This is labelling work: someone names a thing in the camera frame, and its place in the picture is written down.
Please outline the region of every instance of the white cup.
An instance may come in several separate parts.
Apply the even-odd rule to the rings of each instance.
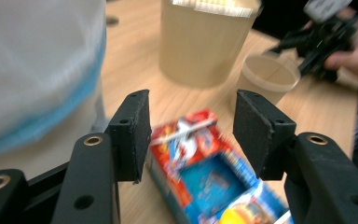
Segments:
[[[247,55],[232,93],[230,107],[235,111],[237,90],[253,91],[276,105],[300,78],[297,66],[284,56],[273,52]]]

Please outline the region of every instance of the snack box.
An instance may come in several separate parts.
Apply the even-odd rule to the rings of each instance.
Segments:
[[[146,167],[178,223],[274,223],[290,212],[205,109],[155,128]]]

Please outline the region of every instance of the beige container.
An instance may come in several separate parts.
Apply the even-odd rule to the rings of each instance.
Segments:
[[[301,75],[290,59],[276,53],[250,54],[243,61],[237,87],[232,93],[230,108],[235,111],[237,90],[253,91],[276,105],[292,90]]]
[[[192,87],[223,83],[259,8],[259,0],[161,0],[159,67],[162,73]]]

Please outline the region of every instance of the wooden table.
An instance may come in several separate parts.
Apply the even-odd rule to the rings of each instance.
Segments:
[[[241,61],[249,52],[262,52],[277,40],[251,31],[230,77],[210,89],[193,89],[171,82],[158,68],[160,0],[120,0],[108,2],[106,15],[119,19],[107,28],[107,49],[103,64],[103,97],[106,114],[112,117],[124,98],[133,91],[149,89],[151,125],[155,127],[185,114],[210,108],[218,117],[218,127],[238,147],[232,134],[233,114],[229,96]],[[297,124],[296,133],[316,132],[334,139],[350,156],[358,106],[358,79],[341,73],[337,83],[303,77],[277,107]],[[282,181],[268,183],[284,198]],[[147,170],[136,186],[120,183],[122,223],[174,223]]]

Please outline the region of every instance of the colorful box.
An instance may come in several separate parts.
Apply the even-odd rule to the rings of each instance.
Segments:
[[[216,122],[205,109],[152,132],[146,166],[178,223],[274,223],[287,216]]]

